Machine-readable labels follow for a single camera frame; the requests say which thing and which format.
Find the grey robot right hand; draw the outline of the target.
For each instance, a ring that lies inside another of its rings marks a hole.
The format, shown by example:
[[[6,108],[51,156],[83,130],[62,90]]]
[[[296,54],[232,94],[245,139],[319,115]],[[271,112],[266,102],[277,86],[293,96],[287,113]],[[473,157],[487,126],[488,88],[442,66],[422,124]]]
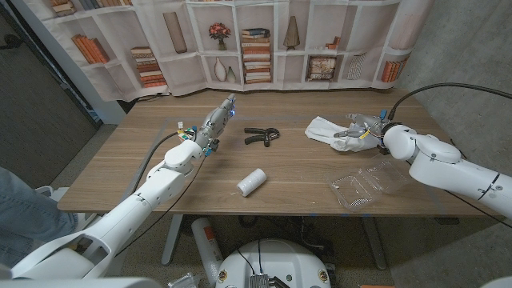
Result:
[[[335,138],[352,137],[363,139],[368,134],[381,138],[384,126],[390,123],[388,119],[379,116],[348,114],[346,117],[352,120],[352,126],[345,131],[335,133]]]

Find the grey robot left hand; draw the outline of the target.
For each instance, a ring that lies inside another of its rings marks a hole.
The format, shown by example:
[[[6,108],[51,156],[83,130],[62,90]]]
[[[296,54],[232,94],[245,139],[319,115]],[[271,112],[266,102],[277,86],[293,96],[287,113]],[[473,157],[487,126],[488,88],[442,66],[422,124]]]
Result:
[[[195,142],[204,150],[212,149],[212,142],[217,139],[228,121],[235,115],[235,94],[230,94],[223,103],[208,113],[197,132]]]

